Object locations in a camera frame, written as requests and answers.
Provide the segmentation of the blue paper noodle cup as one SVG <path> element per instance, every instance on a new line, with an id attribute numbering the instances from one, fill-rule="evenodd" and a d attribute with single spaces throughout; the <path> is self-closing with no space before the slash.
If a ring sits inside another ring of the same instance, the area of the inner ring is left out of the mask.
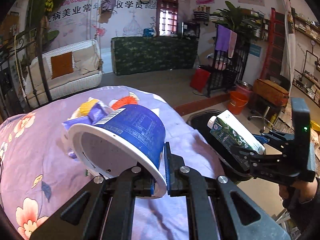
<path id="1" fill-rule="evenodd" d="M 94 125 L 76 123 L 68 129 L 68 141 L 77 158 L 94 176 L 106 179 L 136 165 L 151 174 L 152 198 L 166 194 L 167 183 L 159 167 L 165 127 L 156 113 L 141 105 L 125 105 Z"/>

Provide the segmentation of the green white milk carton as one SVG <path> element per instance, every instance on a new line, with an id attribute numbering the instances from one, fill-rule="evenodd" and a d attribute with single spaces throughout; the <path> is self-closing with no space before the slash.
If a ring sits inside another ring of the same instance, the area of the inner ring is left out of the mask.
<path id="1" fill-rule="evenodd" d="M 229 111 L 212 116 L 207 126 L 211 135 L 232 155 L 240 167 L 247 171 L 247 156 L 240 155 L 236 146 L 248 150 L 249 153 L 263 155 L 265 147 L 258 139 Z"/>

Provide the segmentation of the purple plastic wrapper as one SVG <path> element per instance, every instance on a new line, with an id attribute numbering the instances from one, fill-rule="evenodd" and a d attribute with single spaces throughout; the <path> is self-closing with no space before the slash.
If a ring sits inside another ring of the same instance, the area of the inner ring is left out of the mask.
<path id="1" fill-rule="evenodd" d="M 107 117 L 109 114 L 113 112 L 111 107 L 108 107 L 101 101 L 96 103 L 90 112 L 86 116 L 82 116 L 76 119 L 67 119 L 67 121 L 63 122 L 62 125 L 65 130 L 69 130 L 71 126 L 74 124 L 87 124 L 87 125 L 94 125 L 102 118 Z"/>

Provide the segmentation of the yellow foam fruit net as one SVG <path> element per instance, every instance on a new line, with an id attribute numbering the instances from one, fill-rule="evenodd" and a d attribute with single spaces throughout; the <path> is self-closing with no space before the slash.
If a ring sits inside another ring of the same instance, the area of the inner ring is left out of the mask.
<path id="1" fill-rule="evenodd" d="M 82 103 L 80 107 L 73 112 L 73 114 L 70 117 L 70 120 L 86 116 L 93 108 L 93 106 L 98 102 L 98 99 L 88 98 L 86 102 Z"/>

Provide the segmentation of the black trash bin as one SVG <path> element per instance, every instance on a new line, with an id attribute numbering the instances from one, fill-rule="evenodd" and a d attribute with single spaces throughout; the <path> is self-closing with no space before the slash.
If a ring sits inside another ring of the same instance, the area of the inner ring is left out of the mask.
<path id="1" fill-rule="evenodd" d="M 206 142 L 217 152 L 220 164 L 225 172 L 225 175 L 235 184 L 242 181 L 248 181 L 252 178 L 248 171 L 245 171 L 232 155 L 211 133 L 207 126 L 208 121 L 212 116 L 217 116 L 222 113 L 219 110 L 211 109 L 194 113 L 189 116 L 187 124 L 193 129 L 198 130 L 204 137 Z"/>

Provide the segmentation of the orange foam fruit net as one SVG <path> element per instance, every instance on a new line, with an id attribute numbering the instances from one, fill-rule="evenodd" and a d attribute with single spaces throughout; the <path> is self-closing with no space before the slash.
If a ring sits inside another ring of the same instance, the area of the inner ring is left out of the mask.
<path id="1" fill-rule="evenodd" d="M 132 96 L 126 96 L 123 97 L 119 100 L 115 100 L 114 102 L 111 103 L 111 108 L 113 110 L 118 110 L 121 107 L 125 106 L 125 105 L 137 105 L 138 104 L 138 100 Z"/>

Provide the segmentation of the orange plastic bucket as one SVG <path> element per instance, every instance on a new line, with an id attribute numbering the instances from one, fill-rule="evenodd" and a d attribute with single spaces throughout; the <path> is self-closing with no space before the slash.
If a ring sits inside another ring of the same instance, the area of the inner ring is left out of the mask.
<path id="1" fill-rule="evenodd" d="M 234 115 L 239 115 L 247 105 L 249 99 L 246 95 L 237 91 L 231 91 L 229 94 L 230 101 L 228 103 L 228 110 Z"/>

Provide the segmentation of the red bag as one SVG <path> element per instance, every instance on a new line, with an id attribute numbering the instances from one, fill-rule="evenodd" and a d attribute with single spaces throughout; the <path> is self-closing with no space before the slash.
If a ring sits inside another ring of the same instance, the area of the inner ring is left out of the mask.
<path id="1" fill-rule="evenodd" d="M 203 68 L 197 68 L 191 79 L 190 87 L 201 93 L 206 86 L 209 77 L 210 72 Z"/>

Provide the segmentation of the black metal rack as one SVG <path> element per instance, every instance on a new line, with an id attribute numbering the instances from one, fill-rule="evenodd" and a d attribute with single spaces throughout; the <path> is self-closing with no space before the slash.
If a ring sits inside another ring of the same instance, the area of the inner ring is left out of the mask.
<path id="1" fill-rule="evenodd" d="M 210 97 L 211 92 L 216 90 L 222 89 L 227 92 L 235 86 L 236 81 L 242 80 L 249 54 L 250 43 L 242 38 L 239 38 L 238 35 L 234 54 L 231 59 L 228 58 L 228 51 L 224 52 L 215 50 L 215 43 L 213 54 L 208 55 L 208 58 L 212 59 L 212 62 L 209 64 L 208 69 L 208 72 L 210 72 L 210 77 L 207 81 L 207 97 Z"/>

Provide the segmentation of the green patterned mattress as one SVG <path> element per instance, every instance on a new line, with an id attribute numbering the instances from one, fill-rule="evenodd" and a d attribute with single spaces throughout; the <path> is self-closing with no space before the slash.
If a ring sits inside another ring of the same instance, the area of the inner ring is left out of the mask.
<path id="1" fill-rule="evenodd" d="M 191 69 L 198 40 L 178 37 L 114 37 L 112 68 L 117 76 L 170 69 Z"/>

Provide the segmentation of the white wicker swing sofa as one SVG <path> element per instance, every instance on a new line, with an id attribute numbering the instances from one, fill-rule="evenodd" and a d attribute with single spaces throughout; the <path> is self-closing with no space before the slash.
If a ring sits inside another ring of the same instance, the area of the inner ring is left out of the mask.
<path id="1" fill-rule="evenodd" d="M 97 87 L 102 78 L 102 59 L 97 40 L 87 40 L 42 55 L 44 73 L 53 100 Z M 33 59 L 25 82 L 31 107 L 48 102 L 38 58 Z"/>

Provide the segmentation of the orange brown cushion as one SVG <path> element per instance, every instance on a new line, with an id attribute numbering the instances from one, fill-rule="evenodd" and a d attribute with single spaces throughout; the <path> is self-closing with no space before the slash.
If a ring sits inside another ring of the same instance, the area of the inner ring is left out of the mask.
<path id="1" fill-rule="evenodd" d="M 72 52 L 53 56 L 50 60 L 52 65 L 52 79 L 71 74 L 73 72 Z"/>

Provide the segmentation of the purple towel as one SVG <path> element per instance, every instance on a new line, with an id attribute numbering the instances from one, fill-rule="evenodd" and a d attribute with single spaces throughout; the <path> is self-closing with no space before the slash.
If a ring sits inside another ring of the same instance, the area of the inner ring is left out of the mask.
<path id="1" fill-rule="evenodd" d="M 230 43 L 231 30 L 223 25 L 217 26 L 215 50 L 227 52 Z"/>

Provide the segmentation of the potted green plant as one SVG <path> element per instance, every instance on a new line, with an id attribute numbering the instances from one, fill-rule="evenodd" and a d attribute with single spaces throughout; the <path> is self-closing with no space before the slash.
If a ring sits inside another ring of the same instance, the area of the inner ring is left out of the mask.
<path id="1" fill-rule="evenodd" d="M 243 38 L 246 41 L 257 40 L 257 32 L 260 29 L 260 25 L 245 14 L 245 9 L 241 7 L 235 7 L 230 1 L 225 1 L 227 9 L 217 9 L 211 14 L 216 17 L 215 23 L 222 25 L 231 31 L 237 33 L 239 38 Z"/>

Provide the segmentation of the red phone booth cabinet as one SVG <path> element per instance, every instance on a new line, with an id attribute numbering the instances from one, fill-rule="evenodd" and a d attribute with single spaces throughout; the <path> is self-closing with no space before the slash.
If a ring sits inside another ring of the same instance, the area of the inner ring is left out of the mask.
<path id="1" fill-rule="evenodd" d="M 176 34 L 178 0 L 157 0 L 156 30 L 158 36 Z"/>

